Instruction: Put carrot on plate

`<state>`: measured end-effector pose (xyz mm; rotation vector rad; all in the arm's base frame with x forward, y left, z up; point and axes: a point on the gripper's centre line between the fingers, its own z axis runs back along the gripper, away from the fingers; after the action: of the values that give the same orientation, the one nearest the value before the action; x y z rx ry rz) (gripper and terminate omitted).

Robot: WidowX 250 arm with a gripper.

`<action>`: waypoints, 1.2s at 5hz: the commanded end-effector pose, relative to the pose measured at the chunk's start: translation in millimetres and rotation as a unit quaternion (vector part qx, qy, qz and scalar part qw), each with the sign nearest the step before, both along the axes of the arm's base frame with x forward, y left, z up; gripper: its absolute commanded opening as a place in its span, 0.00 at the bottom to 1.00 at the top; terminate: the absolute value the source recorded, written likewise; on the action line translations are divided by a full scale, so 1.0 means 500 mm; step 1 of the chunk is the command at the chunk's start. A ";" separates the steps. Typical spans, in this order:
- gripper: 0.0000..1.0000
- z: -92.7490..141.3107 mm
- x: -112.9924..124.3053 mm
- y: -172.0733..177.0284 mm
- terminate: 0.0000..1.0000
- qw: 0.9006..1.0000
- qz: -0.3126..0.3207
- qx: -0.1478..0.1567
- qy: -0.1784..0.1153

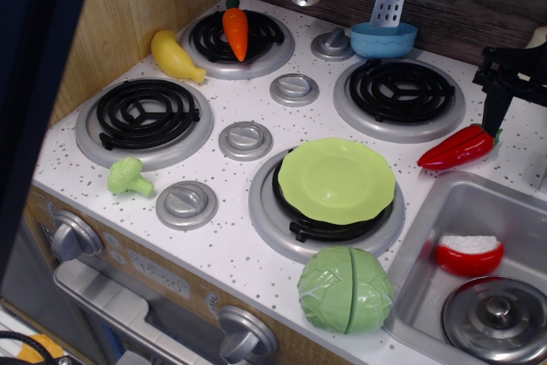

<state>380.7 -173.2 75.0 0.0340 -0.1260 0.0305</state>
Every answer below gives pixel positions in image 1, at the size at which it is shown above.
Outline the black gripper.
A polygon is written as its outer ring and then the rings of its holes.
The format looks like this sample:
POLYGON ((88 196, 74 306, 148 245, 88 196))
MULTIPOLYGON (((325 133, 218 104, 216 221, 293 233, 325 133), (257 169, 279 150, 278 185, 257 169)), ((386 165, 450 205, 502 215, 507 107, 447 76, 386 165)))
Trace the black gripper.
POLYGON ((546 104, 546 46, 527 49, 486 47, 473 82, 488 92, 494 85, 503 91, 486 94, 482 128, 496 137, 513 97, 546 104))

